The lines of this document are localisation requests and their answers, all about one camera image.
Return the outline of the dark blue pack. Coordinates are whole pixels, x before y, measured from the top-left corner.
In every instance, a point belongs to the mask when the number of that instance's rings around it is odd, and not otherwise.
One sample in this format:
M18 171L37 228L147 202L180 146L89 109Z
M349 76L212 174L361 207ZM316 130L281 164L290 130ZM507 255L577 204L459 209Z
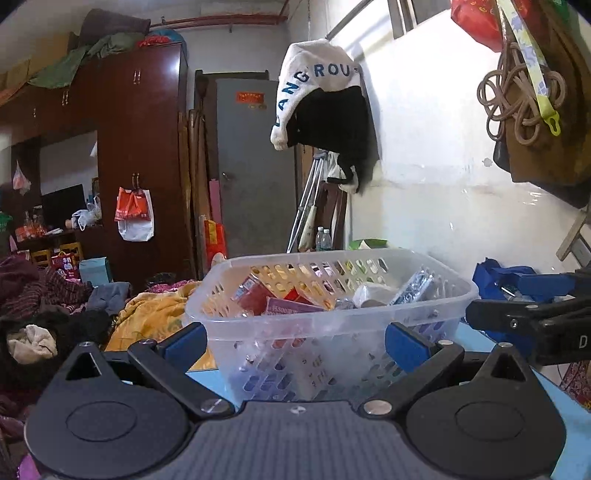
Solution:
M412 304L420 301L431 287L434 275L425 270L417 271L388 303L389 306Z

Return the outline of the red pink packet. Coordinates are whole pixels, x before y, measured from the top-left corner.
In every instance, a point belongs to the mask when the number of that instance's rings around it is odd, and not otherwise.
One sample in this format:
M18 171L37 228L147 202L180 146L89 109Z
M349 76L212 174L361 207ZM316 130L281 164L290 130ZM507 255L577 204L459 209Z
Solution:
M267 300L275 296L259 278L249 275L240 283L231 300L243 311L260 316L266 312Z

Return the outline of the blue shopping bag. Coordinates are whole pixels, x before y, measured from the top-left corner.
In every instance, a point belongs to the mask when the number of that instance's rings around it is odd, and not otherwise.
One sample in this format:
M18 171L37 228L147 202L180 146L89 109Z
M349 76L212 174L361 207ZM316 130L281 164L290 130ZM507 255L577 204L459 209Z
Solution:
M476 265L472 280L481 299L531 301L532 298L524 295L518 287L521 277L530 274L536 274L530 266L503 267L497 260L486 258Z

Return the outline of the yellow patterned blanket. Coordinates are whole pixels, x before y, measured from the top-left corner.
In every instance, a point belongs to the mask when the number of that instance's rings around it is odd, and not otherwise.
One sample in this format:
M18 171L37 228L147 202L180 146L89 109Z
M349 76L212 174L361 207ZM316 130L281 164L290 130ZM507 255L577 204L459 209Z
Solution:
M105 351L124 351L143 339L157 342L182 328L188 298L200 281L157 284L129 300L117 314Z

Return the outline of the purple flat box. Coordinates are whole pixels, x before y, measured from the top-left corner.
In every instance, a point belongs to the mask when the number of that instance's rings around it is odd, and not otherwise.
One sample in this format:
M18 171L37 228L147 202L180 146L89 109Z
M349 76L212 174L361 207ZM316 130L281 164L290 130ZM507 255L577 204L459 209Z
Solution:
M307 303L300 303L296 301L284 300L279 298L269 298L266 302L266 309L264 309L264 315L294 315L294 314L307 314L307 313L318 313L324 309L315 305Z

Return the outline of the brown hanging bag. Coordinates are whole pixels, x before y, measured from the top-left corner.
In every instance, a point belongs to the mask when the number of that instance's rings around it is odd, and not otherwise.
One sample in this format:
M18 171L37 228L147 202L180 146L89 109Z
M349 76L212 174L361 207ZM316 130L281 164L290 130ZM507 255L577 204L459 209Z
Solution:
M533 2L539 30L527 26L512 1L497 4L506 36L494 159L513 182L581 208L590 198L590 69L552 2Z

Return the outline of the dark clothes pile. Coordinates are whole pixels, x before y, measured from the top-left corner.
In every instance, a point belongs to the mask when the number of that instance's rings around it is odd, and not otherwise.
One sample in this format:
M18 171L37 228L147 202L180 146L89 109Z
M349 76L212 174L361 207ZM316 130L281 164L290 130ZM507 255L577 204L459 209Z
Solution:
M108 343L130 285L67 281L16 255L1 259L1 415L36 402L80 343Z

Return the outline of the orange white plastic bag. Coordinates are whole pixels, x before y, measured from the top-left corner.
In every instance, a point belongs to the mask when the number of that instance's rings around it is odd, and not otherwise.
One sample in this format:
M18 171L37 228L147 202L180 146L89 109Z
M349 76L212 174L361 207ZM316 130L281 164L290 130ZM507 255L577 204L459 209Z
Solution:
M114 220L127 242L147 242L154 236L154 213L149 190L119 188Z

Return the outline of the black television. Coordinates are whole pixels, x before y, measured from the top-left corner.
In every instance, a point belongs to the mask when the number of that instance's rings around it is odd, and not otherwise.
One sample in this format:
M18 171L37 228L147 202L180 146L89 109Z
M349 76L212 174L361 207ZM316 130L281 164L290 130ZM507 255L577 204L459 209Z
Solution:
M48 229L64 228L72 215L86 208L83 185L77 184L41 196L42 214Z

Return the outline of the metal crutches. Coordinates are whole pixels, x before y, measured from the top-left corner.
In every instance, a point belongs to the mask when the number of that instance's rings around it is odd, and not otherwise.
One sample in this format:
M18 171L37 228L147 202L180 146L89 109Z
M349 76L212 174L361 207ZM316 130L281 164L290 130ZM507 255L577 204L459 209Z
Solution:
M311 237L314 236L315 199L318 190L325 177L325 165L328 161L328 152L315 150L311 161L311 170L304 183L301 200L297 206L294 223L290 230L290 239L287 242L287 253L301 252L311 248Z

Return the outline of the grey metal door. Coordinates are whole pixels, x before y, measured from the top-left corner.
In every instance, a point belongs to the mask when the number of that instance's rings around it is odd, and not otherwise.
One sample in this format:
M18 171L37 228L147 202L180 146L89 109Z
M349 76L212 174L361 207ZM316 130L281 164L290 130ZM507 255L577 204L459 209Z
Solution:
M276 83L216 81L216 131L221 215L228 256L283 253L297 211L294 151L270 143Z

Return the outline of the dark red wooden wardrobe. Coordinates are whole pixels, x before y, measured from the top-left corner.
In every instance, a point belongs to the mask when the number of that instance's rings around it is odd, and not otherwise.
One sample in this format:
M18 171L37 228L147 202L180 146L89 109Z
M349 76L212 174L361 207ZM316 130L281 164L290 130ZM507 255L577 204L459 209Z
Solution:
M25 86L1 105L1 130L21 154L96 133L103 220L83 251L107 257L114 278L136 289L161 272L194 274L179 161L186 77L181 45L160 44L93 59L69 87ZM154 235L146 242L123 240L114 220L119 189L134 186L151 196Z

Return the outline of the red hanging bag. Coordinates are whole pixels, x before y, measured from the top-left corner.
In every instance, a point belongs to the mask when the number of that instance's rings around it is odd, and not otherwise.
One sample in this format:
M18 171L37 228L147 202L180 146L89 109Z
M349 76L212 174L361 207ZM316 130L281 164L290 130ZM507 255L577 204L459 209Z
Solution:
M521 18L533 30L541 27L541 12L533 1L512 1ZM497 2L489 0L452 0L451 18L476 42L500 53L503 46Z

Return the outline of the white black hanging jacket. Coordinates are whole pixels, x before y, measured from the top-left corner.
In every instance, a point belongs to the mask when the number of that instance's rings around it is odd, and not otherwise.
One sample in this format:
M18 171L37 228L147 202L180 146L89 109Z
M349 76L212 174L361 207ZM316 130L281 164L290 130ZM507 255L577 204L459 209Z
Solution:
M374 140L360 65L325 39L290 44L277 84L273 148L300 144L335 154L327 181L356 194L367 183Z

